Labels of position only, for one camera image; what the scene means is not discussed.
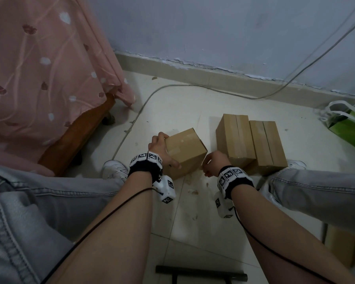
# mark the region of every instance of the person's left hand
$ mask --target person's left hand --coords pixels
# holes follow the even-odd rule
[[[162,132],[160,132],[158,136],[153,136],[151,143],[149,143],[149,151],[157,153],[161,157],[163,165],[170,165],[176,168],[181,168],[180,163],[170,157],[170,155],[167,153],[165,142],[166,138],[169,138],[169,136]]]

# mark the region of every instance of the wristband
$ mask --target wristband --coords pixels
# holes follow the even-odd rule
[[[130,162],[128,177],[133,172],[150,172],[152,182],[158,181],[163,175],[163,162],[159,155],[154,152],[146,152],[137,155]]]
[[[239,167],[227,165],[220,170],[217,187],[225,199],[231,199],[231,191],[240,184],[254,187],[252,179]]]

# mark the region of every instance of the white wall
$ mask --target white wall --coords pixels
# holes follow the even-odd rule
[[[355,8],[355,0],[89,2],[118,51],[273,79],[285,79]],[[354,23],[355,12],[305,65]],[[355,94],[355,31],[297,81]]]

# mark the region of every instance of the gray jeans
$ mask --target gray jeans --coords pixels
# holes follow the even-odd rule
[[[0,283],[40,283],[122,185],[0,166]]]
[[[0,166],[0,283],[39,283],[122,185]],[[355,230],[355,175],[284,170],[271,188],[283,206]]]
[[[285,169],[270,191],[283,207],[355,234],[355,174]]]

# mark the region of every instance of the baseboard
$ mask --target baseboard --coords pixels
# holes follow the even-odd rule
[[[247,96],[261,97],[268,95],[279,89],[282,85],[282,82],[279,81],[250,78],[220,69],[199,68],[193,65],[183,65],[123,52],[115,53],[121,67],[125,71],[133,71],[188,84],[204,85]],[[335,100],[345,100],[352,105],[355,104],[355,96],[298,84],[289,84],[284,90],[269,99],[312,108],[323,107]]]

